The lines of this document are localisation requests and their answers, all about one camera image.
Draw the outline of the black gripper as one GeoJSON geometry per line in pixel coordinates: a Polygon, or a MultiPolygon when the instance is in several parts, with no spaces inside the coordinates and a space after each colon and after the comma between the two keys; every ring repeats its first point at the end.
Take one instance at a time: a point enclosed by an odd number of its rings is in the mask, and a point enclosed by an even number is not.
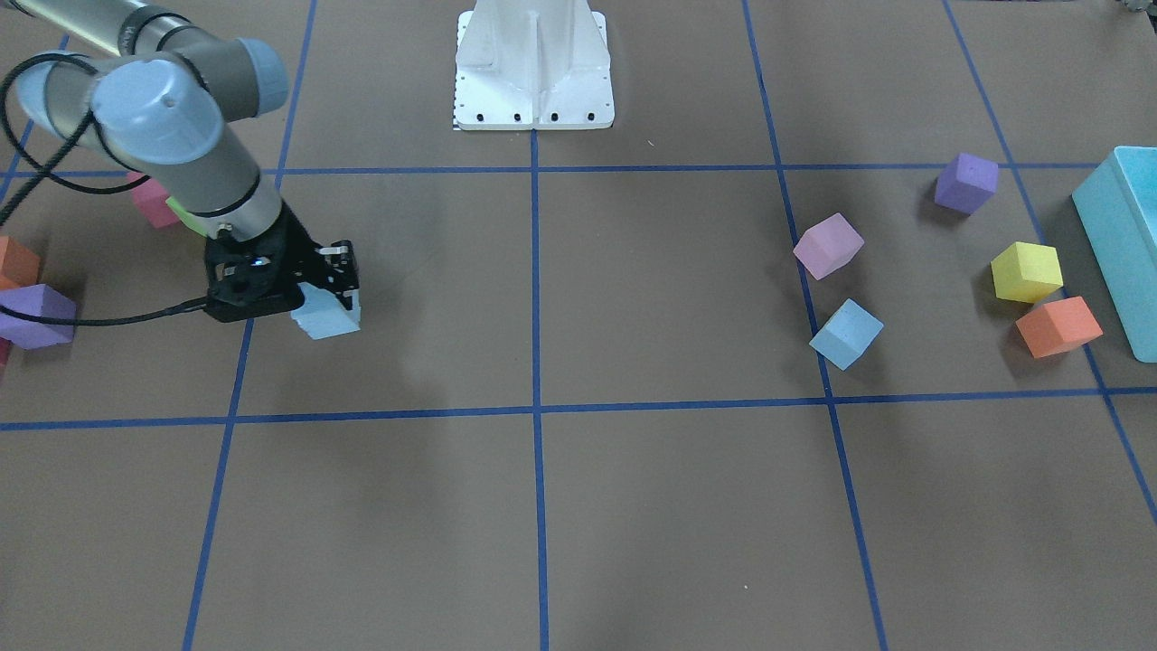
{"type": "Polygon", "coordinates": [[[336,293],[347,312],[360,313],[360,273],[352,241],[323,247],[288,204],[267,231],[236,241],[221,231],[205,242],[208,279],[205,312],[215,321],[289,313],[303,304],[300,283],[336,293]]]}

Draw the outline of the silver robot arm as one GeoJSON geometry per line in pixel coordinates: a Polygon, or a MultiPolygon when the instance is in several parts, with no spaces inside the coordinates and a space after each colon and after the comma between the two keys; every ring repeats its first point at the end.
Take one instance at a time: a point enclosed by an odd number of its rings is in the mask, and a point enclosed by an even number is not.
{"type": "Polygon", "coordinates": [[[177,12],[145,1],[8,1],[5,7],[106,52],[34,56],[3,77],[3,93],[62,145],[44,162],[3,136],[32,168],[3,205],[3,219],[40,182],[66,185],[56,168],[73,149],[98,151],[140,182],[159,182],[205,238],[206,296],[147,315],[83,320],[86,328],[127,326],[202,312],[215,321],[287,313],[314,339],[359,330],[358,262],[348,241],[320,246],[307,234],[277,182],[231,124],[282,108],[287,72],[261,40],[221,40],[177,12]]]}

